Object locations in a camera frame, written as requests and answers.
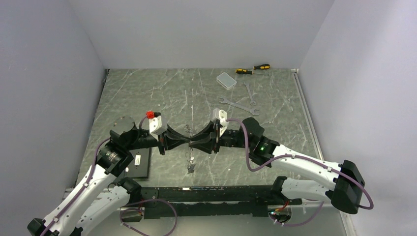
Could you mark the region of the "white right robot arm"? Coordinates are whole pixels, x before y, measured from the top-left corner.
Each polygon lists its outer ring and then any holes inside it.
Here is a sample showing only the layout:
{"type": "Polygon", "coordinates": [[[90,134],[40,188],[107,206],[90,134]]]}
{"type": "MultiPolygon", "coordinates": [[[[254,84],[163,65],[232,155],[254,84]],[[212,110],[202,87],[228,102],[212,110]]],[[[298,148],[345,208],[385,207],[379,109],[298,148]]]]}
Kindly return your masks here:
{"type": "Polygon", "coordinates": [[[304,155],[264,136],[264,131],[255,118],[216,119],[191,137],[189,147],[208,154],[219,152],[221,147],[243,148],[251,172],[265,167],[279,168],[305,177],[304,180],[277,177],[271,190],[271,198],[277,204],[294,199],[329,201],[348,214],[356,214],[360,208],[374,208],[355,163],[329,162],[304,155]]]}

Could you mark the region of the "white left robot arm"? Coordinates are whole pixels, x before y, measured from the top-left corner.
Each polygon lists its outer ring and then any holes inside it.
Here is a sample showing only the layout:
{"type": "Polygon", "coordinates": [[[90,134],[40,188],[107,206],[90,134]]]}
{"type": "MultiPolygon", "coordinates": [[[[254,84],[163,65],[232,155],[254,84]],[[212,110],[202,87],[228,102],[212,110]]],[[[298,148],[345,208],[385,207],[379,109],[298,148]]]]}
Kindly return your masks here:
{"type": "Polygon", "coordinates": [[[32,236],[86,236],[117,208],[140,202],[141,185],[129,177],[118,180],[134,160],[132,150],[157,147],[164,154],[190,140],[168,126],[160,113],[150,112],[144,118],[148,129],[131,117],[114,122],[83,180],[51,213],[30,221],[27,229],[32,236]]]}

